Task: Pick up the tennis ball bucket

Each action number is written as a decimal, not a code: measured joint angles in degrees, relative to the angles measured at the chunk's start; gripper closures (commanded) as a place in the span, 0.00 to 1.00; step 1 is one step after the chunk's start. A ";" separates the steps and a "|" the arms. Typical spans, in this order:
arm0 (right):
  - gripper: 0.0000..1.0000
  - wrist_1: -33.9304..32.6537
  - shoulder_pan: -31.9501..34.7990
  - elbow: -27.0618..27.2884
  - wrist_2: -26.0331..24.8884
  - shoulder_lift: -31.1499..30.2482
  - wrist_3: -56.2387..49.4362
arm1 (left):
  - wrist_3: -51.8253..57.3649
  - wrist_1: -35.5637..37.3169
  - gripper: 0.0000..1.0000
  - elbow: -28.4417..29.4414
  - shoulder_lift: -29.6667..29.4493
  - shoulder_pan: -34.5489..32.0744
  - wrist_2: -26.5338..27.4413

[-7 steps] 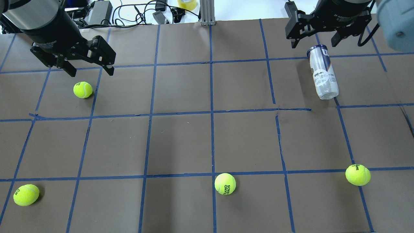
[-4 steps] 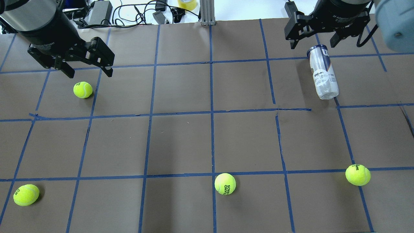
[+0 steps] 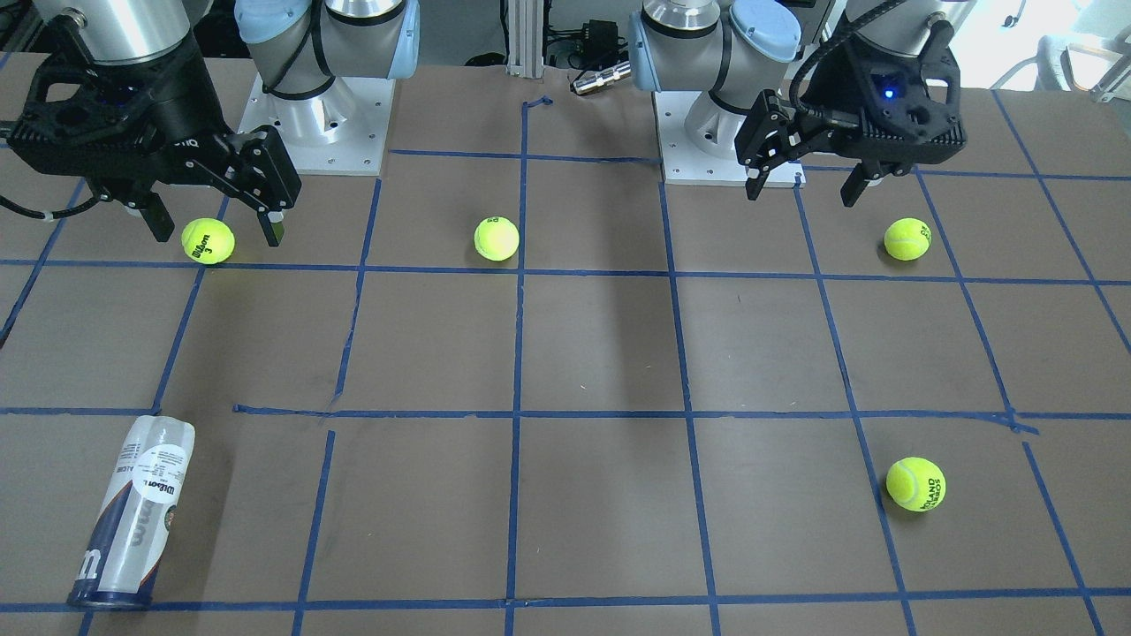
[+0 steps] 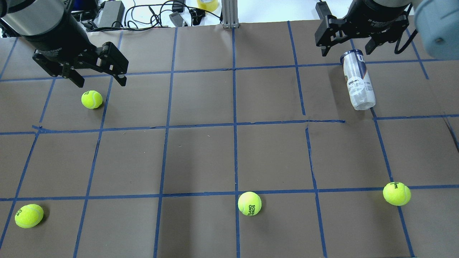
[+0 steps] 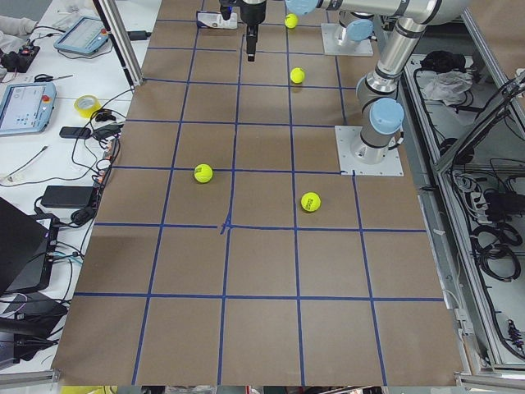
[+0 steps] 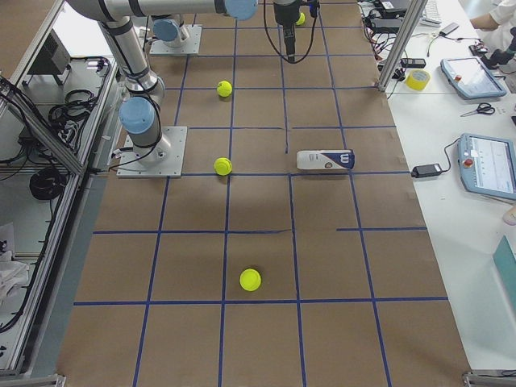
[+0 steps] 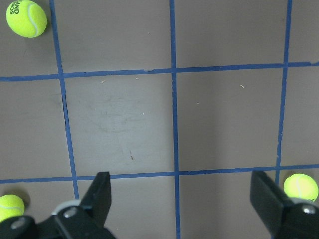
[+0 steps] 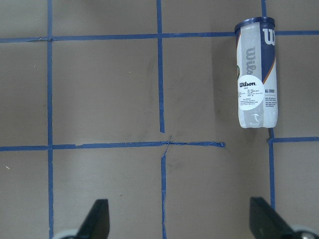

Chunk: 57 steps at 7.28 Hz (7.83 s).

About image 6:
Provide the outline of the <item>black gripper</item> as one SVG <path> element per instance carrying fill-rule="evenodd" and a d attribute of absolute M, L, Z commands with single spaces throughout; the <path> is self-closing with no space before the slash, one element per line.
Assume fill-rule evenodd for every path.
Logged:
<path fill-rule="evenodd" d="M 295 23 L 299 20 L 300 0 L 273 0 L 274 17 L 283 26 L 283 37 L 287 56 L 295 55 Z"/>

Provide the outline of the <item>tennis ball near arm bases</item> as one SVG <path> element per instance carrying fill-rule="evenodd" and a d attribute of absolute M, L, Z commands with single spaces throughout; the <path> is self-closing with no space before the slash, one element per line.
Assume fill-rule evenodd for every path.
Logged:
<path fill-rule="evenodd" d="M 232 84 L 227 80 L 222 80 L 217 84 L 216 91 L 219 97 L 227 98 L 232 94 Z"/>

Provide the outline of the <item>metal base plate arm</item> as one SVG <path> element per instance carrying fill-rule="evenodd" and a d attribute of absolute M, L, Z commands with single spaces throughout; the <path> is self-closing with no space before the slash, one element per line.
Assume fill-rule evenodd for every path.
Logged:
<path fill-rule="evenodd" d="M 132 148 L 121 156 L 121 167 L 116 175 L 120 178 L 151 178 L 181 176 L 187 140 L 187 127 L 162 127 L 160 142 L 154 147 L 134 147 L 126 135 L 125 147 Z"/>
<path fill-rule="evenodd" d="M 197 55 L 201 44 L 202 25 L 184 24 L 175 40 L 155 40 L 150 48 L 151 56 Z"/>

